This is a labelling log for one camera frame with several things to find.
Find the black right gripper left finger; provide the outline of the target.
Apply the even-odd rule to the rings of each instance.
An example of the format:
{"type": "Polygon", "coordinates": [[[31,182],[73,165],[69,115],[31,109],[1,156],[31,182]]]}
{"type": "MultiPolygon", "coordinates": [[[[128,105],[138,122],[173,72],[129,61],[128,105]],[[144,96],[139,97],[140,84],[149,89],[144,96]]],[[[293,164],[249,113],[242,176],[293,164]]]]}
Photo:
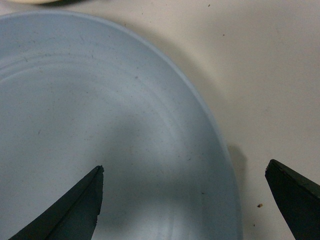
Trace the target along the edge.
{"type": "Polygon", "coordinates": [[[93,168],[12,240],[90,240],[103,201],[104,168],[93,168]]]}

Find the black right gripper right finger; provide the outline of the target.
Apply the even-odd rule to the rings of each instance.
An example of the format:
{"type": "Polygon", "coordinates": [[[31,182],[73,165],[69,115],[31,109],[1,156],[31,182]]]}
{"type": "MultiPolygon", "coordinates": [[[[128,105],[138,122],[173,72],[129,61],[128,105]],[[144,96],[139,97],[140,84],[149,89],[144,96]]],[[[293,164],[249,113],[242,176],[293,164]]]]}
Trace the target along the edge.
{"type": "Polygon", "coordinates": [[[320,238],[320,186],[272,159],[265,178],[285,222],[296,240],[320,238]]]}

